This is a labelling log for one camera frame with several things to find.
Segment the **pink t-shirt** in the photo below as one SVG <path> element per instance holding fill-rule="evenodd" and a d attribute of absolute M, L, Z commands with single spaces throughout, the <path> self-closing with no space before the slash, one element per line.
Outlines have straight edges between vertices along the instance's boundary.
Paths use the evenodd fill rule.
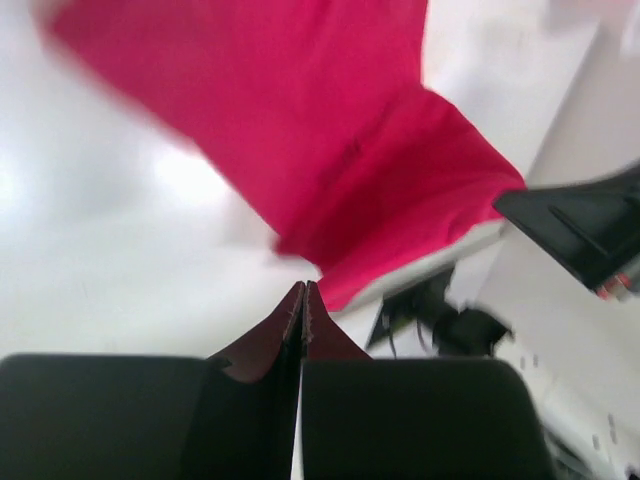
<path fill-rule="evenodd" d="M 521 174 L 421 82 L 423 1 L 68 1 L 42 21 L 193 141 L 327 308 L 498 218 Z"/>

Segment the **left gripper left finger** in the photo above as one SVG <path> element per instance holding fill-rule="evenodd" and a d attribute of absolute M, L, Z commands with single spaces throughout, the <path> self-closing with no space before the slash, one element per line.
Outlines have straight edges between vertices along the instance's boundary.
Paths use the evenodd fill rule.
<path fill-rule="evenodd" d="M 206 358 L 19 354 L 1 363 L 5 479 L 287 479 L 305 287 Z"/>

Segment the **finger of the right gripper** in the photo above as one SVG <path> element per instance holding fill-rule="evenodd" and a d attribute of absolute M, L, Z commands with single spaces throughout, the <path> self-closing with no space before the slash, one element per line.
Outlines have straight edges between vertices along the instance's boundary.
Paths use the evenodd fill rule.
<path fill-rule="evenodd" d="M 639 295 L 639 162 L 590 182 L 511 190 L 493 207 L 605 300 Z"/>

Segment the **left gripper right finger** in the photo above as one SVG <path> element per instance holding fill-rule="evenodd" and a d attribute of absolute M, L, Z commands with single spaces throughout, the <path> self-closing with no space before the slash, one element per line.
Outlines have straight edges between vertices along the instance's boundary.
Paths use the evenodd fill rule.
<path fill-rule="evenodd" d="M 527 387 L 490 356 L 375 360 L 306 286 L 302 474 L 307 479 L 551 479 Z"/>

